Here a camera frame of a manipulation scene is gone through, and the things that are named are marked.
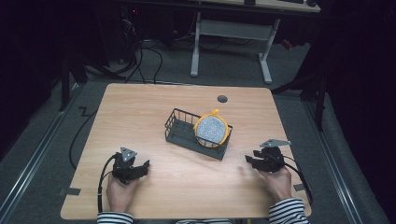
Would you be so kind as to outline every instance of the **floor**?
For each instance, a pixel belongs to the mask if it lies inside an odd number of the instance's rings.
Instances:
[[[257,43],[246,43],[246,47]],[[262,87],[274,89],[294,79],[309,45],[285,49],[273,45],[268,58],[273,83],[264,83],[256,54],[233,50],[233,44],[203,43],[198,77],[190,77],[192,46],[189,39],[172,48],[146,41],[140,71],[129,83],[172,83]],[[117,70],[122,65],[113,64]],[[100,104],[106,85],[119,82],[90,75],[85,85],[74,85],[72,101],[61,106],[60,83],[52,97],[33,114],[29,126],[1,161],[1,223],[94,223],[95,220],[64,220],[60,211],[64,191],[69,187],[79,155],[94,117],[87,119]],[[292,152],[311,185],[314,203],[312,223],[389,223],[377,204],[359,165],[342,135],[329,97],[323,115],[323,132],[313,122],[315,102],[302,102],[298,91],[274,95],[276,106]],[[267,223],[254,219],[254,223]]]

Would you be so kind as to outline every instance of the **metal rail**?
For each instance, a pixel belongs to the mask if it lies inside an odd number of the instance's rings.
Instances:
[[[341,175],[340,170],[338,169],[334,157],[332,156],[332,151],[330,150],[330,147],[326,141],[325,134],[318,129],[318,125],[315,123],[314,108],[307,101],[303,101],[303,106],[310,117],[310,123],[315,130],[315,133],[321,144],[323,157],[329,169],[330,176],[332,177],[332,182],[334,183],[335,189],[337,190],[338,196],[340,197],[341,204],[344,206],[349,222],[357,224],[363,223],[361,220],[361,215],[359,214],[359,211],[350,194],[349,188],[343,176]]]
[[[50,149],[50,144],[52,142],[53,136],[58,131],[62,121],[64,120],[64,116],[66,115],[70,105],[73,103],[74,99],[81,92],[82,86],[75,84],[72,88],[72,96],[69,104],[65,107],[63,111],[60,111],[58,115],[55,117],[54,121],[51,123],[49,128],[47,129],[43,139],[38,144],[35,149],[35,153],[32,158],[27,163],[23,172],[19,176],[17,182],[15,183],[12,190],[9,192],[7,198],[4,200],[3,204],[0,207],[0,223],[8,223],[8,220],[11,218],[14,209],[18,205],[23,193],[26,191],[33,177],[35,176],[36,171],[38,170],[41,162],[44,160],[47,152]]]

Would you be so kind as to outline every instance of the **desk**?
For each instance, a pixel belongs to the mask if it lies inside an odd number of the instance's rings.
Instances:
[[[228,102],[218,102],[219,95]],[[198,115],[218,108],[233,125],[222,161],[165,141],[164,124],[175,107]],[[268,217],[274,201],[245,155],[269,138],[286,140],[268,89],[110,84],[70,186],[81,192],[66,196],[62,218],[96,218],[99,176],[120,147],[137,151],[135,165],[150,160],[129,211],[135,218]],[[292,157],[289,147],[280,148]],[[301,184],[295,173],[292,183]],[[304,200],[309,216],[305,192],[293,189],[292,194]],[[106,196],[103,205],[108,211]]]
[[[244,5],[244,0],[201,0],[199,2],[238,5],[240,7]],[[257,0],[255,7],[299,12],[320,12],[318,6],[310,7],[306,2],[295,4],[277,0]],[[265,41],[266,44],[262,52],[259,53],[259,61],[265,83],[271,84],[272,78],[268,69],[267,57],[274,42],[279,23],[280,19],[276,19],[273,25],[252,25],[228,21],[201,20],[201,13],[198,12],[195,25],[195,45],[191,61],[191,76],[198,76],[200,35],[217,35]]]

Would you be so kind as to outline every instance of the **handheld controller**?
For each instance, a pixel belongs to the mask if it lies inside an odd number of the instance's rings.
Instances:
[[[134,167],[134,159],[137,153],[126,147],[117,152],[111,174],[118,178],[122,184],[128,185],[132,180],[147,175],[149,172],[149,161],[142,166]]]
[[[260,145],[260,147],[263,147],[261,151],[253,151],[254,156],[262,158],[262,160],[253,159],[247,155],[245,155],[245,158],[254,169],[275,173],[285,166],[283,155],[279,149],[280,146],[285,145],[291,145],[291,142],[270,139]]]

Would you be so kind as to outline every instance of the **gray carpet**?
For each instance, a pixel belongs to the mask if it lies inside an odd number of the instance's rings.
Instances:
[[[268,58],[273,76],[273,84],[264,84],[260,65],[255,54],[232,52],[233,47],[222,46],[216,50],[202,50],[200,74],[190,77],[192,46],[174,45],[172,48],[161,44],[154,48],[163,57],[163,65],[156,78],[157,83],[173,82],[194,85],[264,87],[273,89],[293,80],[309,46],[300,46],[291,50],[274,45]],[[153,51],[143,51],[141,74],[147,82],[152,81],[160,64],[160,57]],[[95,223],[95,220],[63,220],[60,211],[64,202],[63,188],[68,188],[74,175],[74,169],[68,160],[70,145],[79,127],[87,119],[82,116],[91,114],[100,104],[108,83],[115,82],[106,77],[90,76],[89,82],[81,88],[81,92],[70,105],[58,132],[49,144],[48,152],[37,169],[28,188],[12,215],[9,223]],[[136,71],[131,83],[142,83],[142,77]],[[8,155],[1,161],[0,173],[2,180],[0,202],[4,202],[12,190],[19,175],[23,171],[35,149],[39,145],[46,130],[59,114],[60,85],[57,85],[52,97],[32,116],[29,126]],[[318,137],[312,118],[307,113],[309,103],[302,103],[296,91],[288,91],[276,95],[276,106],[282,119],[287,137],[292,142],[295,160],[304,171],[307,182],[312,187],[314,203],[312,215],[308,218],[312,223],[349,223],[348,214],[340,200],[338,189],[334,185],[331,171],[326,165],[322,150],[322,140]],[[81,150],[88,137],[93,119],[82,129],[72,148],[73,162],[78,163]],[[375,200],[368,184],[361,174],[359,165],[353,159],[347,143],[332,112],[332,105],[326,99],[326,110],[323,117],[325,139],[339,165],[350,195],[359,209],[362,223],[389,223],[384,212]],[[265,219],[254,219],[253,223],[267,223]]]

